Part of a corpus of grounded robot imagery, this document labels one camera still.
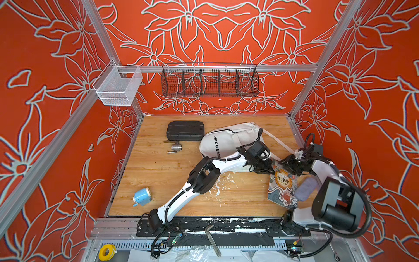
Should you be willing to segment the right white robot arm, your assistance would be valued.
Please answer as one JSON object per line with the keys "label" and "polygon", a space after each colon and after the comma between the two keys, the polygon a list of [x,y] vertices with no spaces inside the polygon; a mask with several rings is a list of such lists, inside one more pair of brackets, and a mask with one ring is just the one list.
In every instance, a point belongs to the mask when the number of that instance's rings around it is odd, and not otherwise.
{"label": "right white robot arm", "polygon": [[304,147],[280,161],[295,176],[307,175],[320,187],[311,207],[285,213],[282,228],[288,234],[326,230],[342,238],[358,238],[372,222],[372,207],[362,188],[350,182],[333,161],[323,155],[323,146],[306,137]]}

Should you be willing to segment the blue mythology picture book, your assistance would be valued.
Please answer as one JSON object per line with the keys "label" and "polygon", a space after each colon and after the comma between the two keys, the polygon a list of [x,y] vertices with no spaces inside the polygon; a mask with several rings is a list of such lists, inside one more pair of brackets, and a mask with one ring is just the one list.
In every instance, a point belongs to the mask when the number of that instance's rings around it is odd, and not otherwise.
{"label": "blue mythology picture book", "polygon": [[297,176],[285,170],[276,160],[272,168],[275,173],[270,175],[267,199],[287,209],[297,208],[299,202],[295,197],[298,186]]}

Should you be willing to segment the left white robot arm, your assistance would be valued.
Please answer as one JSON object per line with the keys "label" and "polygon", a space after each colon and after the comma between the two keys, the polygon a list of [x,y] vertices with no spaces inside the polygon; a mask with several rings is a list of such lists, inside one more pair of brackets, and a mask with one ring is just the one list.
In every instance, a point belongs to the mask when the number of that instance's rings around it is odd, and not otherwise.
{"label": "left white robot arm", "polygon": [[189,173],[187,182],[182,189],[165,205],[153,209],[148,214],[148,223],[153,233],[169,228],[179,233],[179,226],[172,227],[170,221],[193,198],[208,192],[218,180],[219,176],[235,168],[248,167],[250,172],[257,174],[274,174],[270,150],[261,141],[264,129],[259,128],[256,139],[248,144],[239,146],[227,158],[203,157]]}

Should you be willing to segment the white backpack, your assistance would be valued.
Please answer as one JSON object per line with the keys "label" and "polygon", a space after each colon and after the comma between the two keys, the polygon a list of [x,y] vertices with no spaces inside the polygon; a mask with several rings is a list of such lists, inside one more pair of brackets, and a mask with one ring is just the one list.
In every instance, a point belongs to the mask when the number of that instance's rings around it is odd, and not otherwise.
{"label": "white backpack", "polygon": [[268,135],[292,155],[296,153],[276,136],[253,122],[236,124],[207,133],[201,140],[199,150],[204,157],[220,159],[225,163],[220,172],[250,172],[251,157],[270,158],[274,162],[280,158],[273,154],[264,143],[263,134]]}

